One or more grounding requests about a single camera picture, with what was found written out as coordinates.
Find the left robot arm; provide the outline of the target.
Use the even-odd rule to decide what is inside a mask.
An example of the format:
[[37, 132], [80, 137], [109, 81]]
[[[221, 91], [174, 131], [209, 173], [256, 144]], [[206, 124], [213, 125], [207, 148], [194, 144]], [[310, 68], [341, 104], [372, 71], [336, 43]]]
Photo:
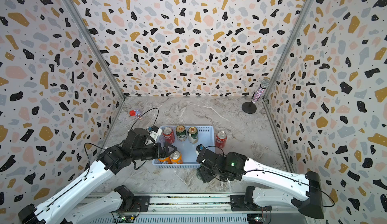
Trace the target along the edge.
[[38, 206], [30, 204], [18, 213], [23, 224], [59, 224], [96, 187], [136, 160], [155, 160], [171, 156], [174, 145], [153, 143], [133, 147], [131, 143], [117, 144], [104, 150], [88, 170], [53, 197]]

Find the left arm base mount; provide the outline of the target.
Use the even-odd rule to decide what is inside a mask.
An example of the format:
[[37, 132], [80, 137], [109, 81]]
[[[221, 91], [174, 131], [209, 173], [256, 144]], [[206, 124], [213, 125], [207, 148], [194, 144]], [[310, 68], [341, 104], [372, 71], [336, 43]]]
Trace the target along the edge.
[[121, 197], [114, 199], [108, 205], [108, 212], [121, 213], [146, 213], [150, 205], [151, 196], [135, 195], [132, 197]]

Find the green white gold-top can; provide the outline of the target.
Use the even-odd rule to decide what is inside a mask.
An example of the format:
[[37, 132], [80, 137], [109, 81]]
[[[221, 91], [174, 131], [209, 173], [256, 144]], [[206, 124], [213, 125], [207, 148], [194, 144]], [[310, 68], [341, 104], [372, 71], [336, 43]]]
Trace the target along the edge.
[[188, 141], [192, 144], [197, 143], [199, 140], [199, 132], [196, 127], [190, 127], [188, 129]]

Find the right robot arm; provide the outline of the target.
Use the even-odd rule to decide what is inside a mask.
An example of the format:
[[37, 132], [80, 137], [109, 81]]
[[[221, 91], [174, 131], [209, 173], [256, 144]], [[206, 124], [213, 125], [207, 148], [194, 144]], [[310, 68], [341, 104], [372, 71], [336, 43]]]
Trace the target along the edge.
[[220, 182], [258, 183], [281, 192], [280, 195], [264, 194], [254, 186], [246, 189], [244, 203], [247, 207], [271, 205], [292, 206], [306, 217], [322, 220], [325, 192], [321, 189], [319, 174], [290, 173], [261, 164], [245, 155], [230, 152], [226, 155], [215, 153], [202, 144], [196, 147], [198, 177], [208, 183], [213, 179]]

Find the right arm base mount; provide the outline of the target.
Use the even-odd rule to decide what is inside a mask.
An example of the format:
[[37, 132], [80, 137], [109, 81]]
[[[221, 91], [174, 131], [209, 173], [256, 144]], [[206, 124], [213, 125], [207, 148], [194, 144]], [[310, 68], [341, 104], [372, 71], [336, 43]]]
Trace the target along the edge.
[[233, 212], [272, 211], [271, 206], [258, 206], [253, 198], [247, 195], [231, 195], [230, 205]]

